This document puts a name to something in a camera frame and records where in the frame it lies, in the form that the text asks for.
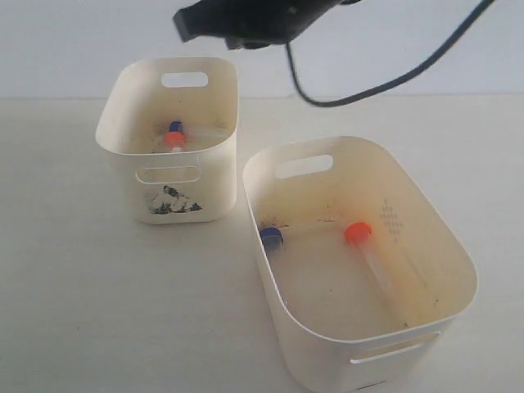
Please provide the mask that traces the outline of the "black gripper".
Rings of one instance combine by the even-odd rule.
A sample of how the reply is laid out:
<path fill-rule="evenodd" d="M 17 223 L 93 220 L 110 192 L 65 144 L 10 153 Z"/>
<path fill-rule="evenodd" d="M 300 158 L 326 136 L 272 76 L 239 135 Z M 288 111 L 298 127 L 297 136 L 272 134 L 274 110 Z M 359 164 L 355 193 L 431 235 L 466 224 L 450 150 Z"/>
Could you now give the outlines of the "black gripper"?
<path fill-rule="evenodd" d="M 339 4 L 338 1 L 229 1 L 225 10 L 224 1 L 198 1 L 177 10 L 172 21 L 182 42 L 212 37 L 224 39 L 228 50 L 257 50 L 266 44 L 292 41 Z"/>

